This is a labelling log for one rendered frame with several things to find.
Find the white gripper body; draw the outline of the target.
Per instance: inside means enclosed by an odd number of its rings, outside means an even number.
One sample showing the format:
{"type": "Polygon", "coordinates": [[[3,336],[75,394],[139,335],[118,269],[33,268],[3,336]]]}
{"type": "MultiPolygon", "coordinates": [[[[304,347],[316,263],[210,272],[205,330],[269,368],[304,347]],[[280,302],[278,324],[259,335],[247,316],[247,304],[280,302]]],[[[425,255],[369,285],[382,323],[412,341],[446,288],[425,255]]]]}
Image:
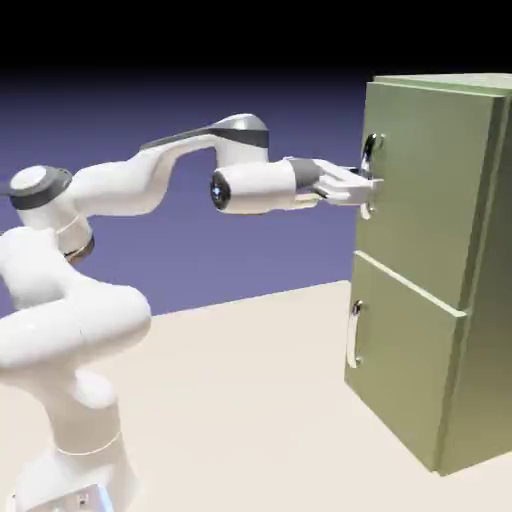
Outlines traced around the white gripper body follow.
{"type": "Polygon", "coordinates": [[[338,166],[327,160],[314,159],[320,168],[320,176],[313,190],[329,204],[359,206],[370,197],[370,181],[348,167],[338,166]]]}

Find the green cabinet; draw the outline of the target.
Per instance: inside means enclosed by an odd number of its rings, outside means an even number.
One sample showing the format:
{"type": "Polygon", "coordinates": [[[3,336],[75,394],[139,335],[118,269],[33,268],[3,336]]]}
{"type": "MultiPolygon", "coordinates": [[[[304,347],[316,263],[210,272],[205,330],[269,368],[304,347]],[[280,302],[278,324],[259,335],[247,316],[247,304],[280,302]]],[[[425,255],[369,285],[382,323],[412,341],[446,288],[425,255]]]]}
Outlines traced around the green cabinet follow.
{"type": "MultiPolygon", "coordinates": [[[[512,91],[512,74],[378,76],[512,91]]],[[[450,475],[512,452],[512,98],[457,337],[437,468],[450,475]]]]}

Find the large green cabinet door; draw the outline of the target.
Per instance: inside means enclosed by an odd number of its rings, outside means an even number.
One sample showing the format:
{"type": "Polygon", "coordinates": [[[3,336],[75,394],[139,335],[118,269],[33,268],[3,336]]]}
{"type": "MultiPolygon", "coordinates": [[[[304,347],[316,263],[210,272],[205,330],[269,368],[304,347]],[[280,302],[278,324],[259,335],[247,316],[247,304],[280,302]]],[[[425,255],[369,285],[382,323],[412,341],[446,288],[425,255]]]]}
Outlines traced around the large green cabinet door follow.
{"type": "Polygon", "coordinates": [[[384,77],[367,86],[364,132],[383,142],[356,248],[454,309],[468,302],[511,98],[504,88],[384,77]]]}

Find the small green cabinet door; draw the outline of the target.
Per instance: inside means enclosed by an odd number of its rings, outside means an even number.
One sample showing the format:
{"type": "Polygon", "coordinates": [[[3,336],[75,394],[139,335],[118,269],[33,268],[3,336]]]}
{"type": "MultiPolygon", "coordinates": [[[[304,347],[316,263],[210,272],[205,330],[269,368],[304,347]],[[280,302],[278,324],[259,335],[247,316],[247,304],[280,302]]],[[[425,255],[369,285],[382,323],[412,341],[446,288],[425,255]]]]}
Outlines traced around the small green cabinet door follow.
{"type": "Polygon", "coordinates": [[[346,361],[345,381],[429,470],[437,468],[451,363],[466,312],[392,271],[354,254],[348,318],[357,327],[360,365],[346,361]]]}

